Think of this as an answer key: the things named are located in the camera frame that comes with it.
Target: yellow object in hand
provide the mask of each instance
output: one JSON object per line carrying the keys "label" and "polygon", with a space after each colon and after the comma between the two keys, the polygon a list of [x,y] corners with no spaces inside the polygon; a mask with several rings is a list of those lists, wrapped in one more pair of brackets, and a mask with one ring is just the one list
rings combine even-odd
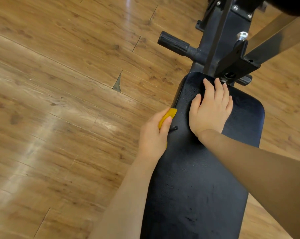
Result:
{"label": "yellow object in hand", "polygon": [[172,117],[172,119],[175,117],[175,114],[178,110],[176,108],[170,108],[168,110],[168,112],[162,117],[161,121],[159,122],[158,128],[159,130],[161,129],[161,126],[164,122],[165,119],[167,119],[168,117]]}

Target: pinky finger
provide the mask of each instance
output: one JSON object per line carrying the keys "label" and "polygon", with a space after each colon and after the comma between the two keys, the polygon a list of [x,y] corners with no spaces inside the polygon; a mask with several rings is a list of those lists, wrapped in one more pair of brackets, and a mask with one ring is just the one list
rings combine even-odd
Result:
{"label": "pinky finger", "polygon": [[229,102],[226,106],[227,113],[230,114],[232,112],[232,109],[233,109],[233,98],[232,98],[232,96],[230,96]]}

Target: black leather upholstery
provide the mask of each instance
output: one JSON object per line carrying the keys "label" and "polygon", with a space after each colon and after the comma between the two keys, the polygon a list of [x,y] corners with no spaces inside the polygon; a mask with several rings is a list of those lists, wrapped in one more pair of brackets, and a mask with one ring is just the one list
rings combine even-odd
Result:
{"label": "black leather upholstery", "polygon": [[[149,185],[141,238],[238,238],[248,192],[198,141],[188,124],[191,101],[204,95],[199,72],[189,73],[179,86],[172,107],[178,130],[168,136],[168,147]],[[234,100],[223,134],[258,147],[264,122],[262,104],[229,87]]]}

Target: person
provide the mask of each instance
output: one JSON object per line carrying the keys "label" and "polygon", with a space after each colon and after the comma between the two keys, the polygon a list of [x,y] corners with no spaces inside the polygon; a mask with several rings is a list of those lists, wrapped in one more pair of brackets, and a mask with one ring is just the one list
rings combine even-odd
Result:
{"label": "person", "polygon": [[[300,161],[240,143],[221,134],[233,101],[226,84],[204,80],[205,95],[193,99],[191,131],[294,238],[300,238]],[[121,186],[89,239],[140,238],[151,175],[166,149],[172,118],[158,129],[169,108],[141,128],[139,149]]]}

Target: finger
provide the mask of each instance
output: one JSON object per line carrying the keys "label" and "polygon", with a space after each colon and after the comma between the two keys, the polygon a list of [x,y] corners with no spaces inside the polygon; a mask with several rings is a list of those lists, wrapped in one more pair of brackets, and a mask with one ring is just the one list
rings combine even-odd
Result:
{"label": "finger", "polygon": [[162,117],[169,111],[169,107],[165,108],[164,110],[155,113],[150,119],[150,122],[159,123],[161,121]]}
{"label": "finger", "polygon": [[224,94],[223,94],[222,105],[224,107],[226,107],[227,104],[229,103],[229,99],[230,99],[230,92],[229,92],[229,89],[227,88],[226,83],[223,84],[223,90],[224,90]]}
{"label": "finger", "polygon": [[215,79],[214,85],[215,85],[214,100],[221,103],[223,99],[224,89],[219,78]]}
{"label": "finger", "polygon": [[160,136],[162,136],[164,138],[164,141],[167,140],[171,123],[172,123],[172,117],[168,117],[167,119],[164,120],[162,127],[160,129],[159,134],[160,134]]}
{"label": "finger", "polygon": [[232,109],[233,109],[233,98],[232,98],[232,96],[230,96],[230,97],[229,97],[229,102],[228,102],[228,104],[227,104],[225,110],[226,110],[227,113],[230,115],[231,112],[232,112]]}
{"label": "finger", "polygon": [[191,108],[190,108],[190,114],[191,115],[196,115],[197,114],[197,111],[198,111],[198,109],[200,107],[200,104],[201,104],[201,100],[202,100],[201,94],[197,94],[195,96],[195,98],[192,100]]}
{"label": "finger", "polygon": [[214,86],[207,79],[203,80],[205,86],[204,99],[212,99],[214,100]]}

